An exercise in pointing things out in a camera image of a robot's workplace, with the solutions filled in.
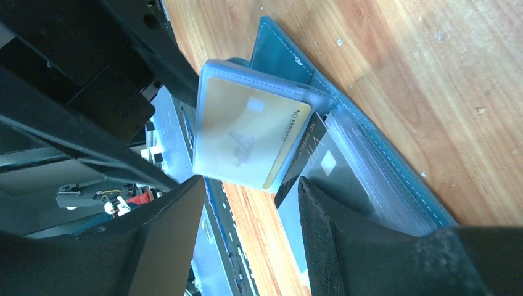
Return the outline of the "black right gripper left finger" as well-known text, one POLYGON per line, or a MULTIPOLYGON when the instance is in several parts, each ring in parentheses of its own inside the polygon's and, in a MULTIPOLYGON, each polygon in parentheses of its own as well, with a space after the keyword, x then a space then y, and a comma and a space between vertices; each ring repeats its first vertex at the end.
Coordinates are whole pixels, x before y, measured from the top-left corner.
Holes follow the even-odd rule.
POLYGON ((183 295, 199 228, 204 179, 77 236, 1 234, 2 295, 183 295))

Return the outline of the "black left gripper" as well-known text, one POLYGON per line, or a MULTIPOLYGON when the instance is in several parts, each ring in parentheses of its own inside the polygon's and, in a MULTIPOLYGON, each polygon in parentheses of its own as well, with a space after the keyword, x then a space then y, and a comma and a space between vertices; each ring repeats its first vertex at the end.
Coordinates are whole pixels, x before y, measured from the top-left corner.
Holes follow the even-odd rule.
POLYGON ((104 179, 176 188, 119 140, 153 116, 156 77, 196 108, 199 76, 166 23, 161 1, 2 1, 1 123, 104 179))

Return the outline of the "blue leather card holder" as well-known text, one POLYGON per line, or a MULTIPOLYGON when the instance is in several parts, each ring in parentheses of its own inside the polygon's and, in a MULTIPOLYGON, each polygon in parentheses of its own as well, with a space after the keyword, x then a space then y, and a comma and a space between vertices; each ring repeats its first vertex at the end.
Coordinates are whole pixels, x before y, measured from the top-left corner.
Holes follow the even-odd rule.
MULTIPOLYGON (((281 182, 298 149, 311 116, 317 113, 368 193, 376 215, 367 218, 386 228, 411 236, 425 236, 454 226, 455 219, 406 163, 376 125, 339 91, 269 16, 260 19, 250 60, 209 60, 200 71, 200 95, 211 77, 262 89, 290 91, 299 88, 312 106, 293 148, 281 168, 281 182)), ((299 271, 307 275, 299 203, 278 208, 299 271)))

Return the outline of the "black VIP card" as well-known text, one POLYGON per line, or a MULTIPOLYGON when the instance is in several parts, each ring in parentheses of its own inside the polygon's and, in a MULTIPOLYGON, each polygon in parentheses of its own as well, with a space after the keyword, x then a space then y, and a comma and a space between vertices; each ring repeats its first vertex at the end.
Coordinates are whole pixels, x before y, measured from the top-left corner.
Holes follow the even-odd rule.
POLYGON ((277 208, 297 204, 297 186, 302 176, 351 210, 367 218, 376 215, 368 193, 317 113, 311 116, 276 193, 274 202, 277 208))

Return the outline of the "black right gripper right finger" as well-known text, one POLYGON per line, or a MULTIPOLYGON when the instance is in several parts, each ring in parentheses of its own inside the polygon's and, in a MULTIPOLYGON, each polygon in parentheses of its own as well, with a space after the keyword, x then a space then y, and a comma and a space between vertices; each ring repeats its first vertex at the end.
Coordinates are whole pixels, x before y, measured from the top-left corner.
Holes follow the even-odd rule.
POLYGON ((313 295, 521 295, 522 228, 448 226, 415 237, 299 180, 313 295))

